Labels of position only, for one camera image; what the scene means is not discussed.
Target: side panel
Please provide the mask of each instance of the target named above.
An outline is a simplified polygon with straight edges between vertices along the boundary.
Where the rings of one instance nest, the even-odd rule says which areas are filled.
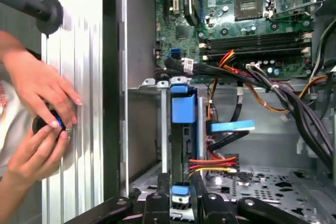
[[[42,35],[42,59],[70,80],[82,97],[67,154],[42,185],[43,223],[64,223],[103,202],[103,0],[59,0],[60,29]]]

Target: cpu socket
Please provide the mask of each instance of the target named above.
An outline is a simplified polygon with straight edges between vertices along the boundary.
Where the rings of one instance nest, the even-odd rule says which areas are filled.
[[[235,0],[235,19],[262,18],[263,0]]]

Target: finger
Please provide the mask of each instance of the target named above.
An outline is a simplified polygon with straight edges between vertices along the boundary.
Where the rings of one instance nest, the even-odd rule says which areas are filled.
[[[53,170],[59,166],[60,160],[64,156],[69,141],[70,137],[68,137],[67,132],[62,131],[59,135],[57,144],[52,154],[49,156],[48,160],[43,164],[42,168],[40,169],[41,173],[44,174],[53,172]]]
[[[19,164],[26,163],[37,151],[41,142],[52,132],[52,130],[52,127],[46,125],[34,135],[33,131],[30,129],[12,158]]]
[[[68,128],[71,128],[72,118],[66,104],[68,98],[65,96],[65,98],[63,99],[51,87],[43,87],[40,90],[37,90],[37,93],[42,98],[46,99],[54,107],[59,116],[62,118],[64,125]]]
[[[61,80],[59,81],[59,85],[64,90],[64,92],[66,92],[68,96],[70,96],[70,98],[76,105],[82,105],[80,95],[74,91],[72,84],[67,79],[61,78]]]
[[[51,86],[51,88],[59,95],[59,97],[64,101],[65,106],[67,107],[67,114],[63,115],[59,112],[59,116],[62,118],[66,118],[67,116],[69,116],[71,118],[71,122],[72,124],[76,124],[77,123],[77,118],[76,118],[76,114],[75,111],[73,109],[72,103],[69,99],[69,97],[64,93],[63,89],[55,84],[53,86]]]
[[[29,106],[38,114],[47,124],[49,124],[53,128],[59,127],[59,123],[56,118],[51,114],[46,104],[42,101],[41,97],[37,94],[30,94]]]
[[[33,156],[23,165],[23,169],[30,172],[37,172],[48,159],[55,145],[61,129],[53,129],[48,136],[41,142]]]

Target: hand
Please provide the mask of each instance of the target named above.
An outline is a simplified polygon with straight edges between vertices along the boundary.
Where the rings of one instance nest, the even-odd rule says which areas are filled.
[[[36,181],[53,174],[64,155],[70,138],[60,128],[49,125],[40,129],[35,135],[30,130],[21,141],[14,155],[8,161],[4,179],[15,188],[26,189]]]
[[[58,121],[42,100],[45,99],[55,108],[66,127],[77,123],[69,97],[76,105],[81,105],[80,96],[56,69],[26,51],[12,52],[3,62],[19,98],[30,112],[38,114],[51,127],[58,127]]]

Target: white shirt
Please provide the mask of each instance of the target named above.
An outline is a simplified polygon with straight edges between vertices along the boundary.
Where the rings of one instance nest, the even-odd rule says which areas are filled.
[[[31,120],[11,84],[8,72],[0,65],[0,177],[6,172],[8,160],[26,135]]]

